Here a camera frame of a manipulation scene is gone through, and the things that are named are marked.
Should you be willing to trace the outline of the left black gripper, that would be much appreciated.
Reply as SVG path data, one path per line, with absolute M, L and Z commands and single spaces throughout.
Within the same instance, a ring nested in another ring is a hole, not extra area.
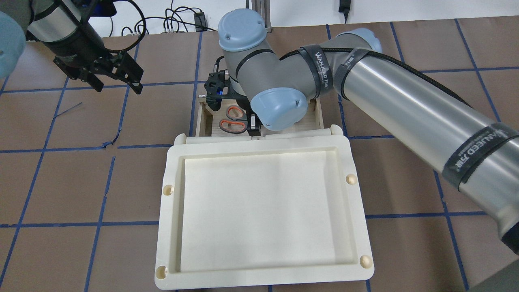
M 135 94 L 141 94 L 143 90 L 141 79 L 144 70 L 126 51 L 120 51 L 117 55 L 109 53 L 107 56 L 99 57 L 93 61 L 89 71 L 92 73 L 87 74 L 87 83 L 95 91 L 102 91 L 104 87 L 104 83 L 96 74 L 109 76 L 130 85 Z

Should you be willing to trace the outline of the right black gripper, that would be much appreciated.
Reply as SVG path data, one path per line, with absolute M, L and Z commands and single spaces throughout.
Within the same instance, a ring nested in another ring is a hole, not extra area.
M 247 133 L 251 137 L 261 136 L 261 121 L 256 114 L 248 114 L 248 128 Z

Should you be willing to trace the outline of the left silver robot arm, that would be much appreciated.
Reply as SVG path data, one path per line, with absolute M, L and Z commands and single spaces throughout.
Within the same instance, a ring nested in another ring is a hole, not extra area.
M 127 48 L 109 49 L 89 24 L 92 17 L 115 16 L 113 0 L 2 0 L 0 14 L 1 78 L 14 71 L 27 39 L 35 39 L 54 53 L 54 64 L 72 80 L 100 92 L 104 83 L 98 76 L 105 75 L 142 92 L 144 71 L 129 51 L 144 35 Z

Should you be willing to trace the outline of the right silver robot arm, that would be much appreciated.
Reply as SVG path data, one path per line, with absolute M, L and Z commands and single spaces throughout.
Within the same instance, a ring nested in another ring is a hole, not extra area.
M 233 86 L 270 131 L 300 121 L 308 101 L 335 90 L 465 194 L 518 254 L 518 131 L 491 120 L 422 72 L 382 53 L 367 28 L 278 58 L 261 15 L 239 8 L 219 21 Z

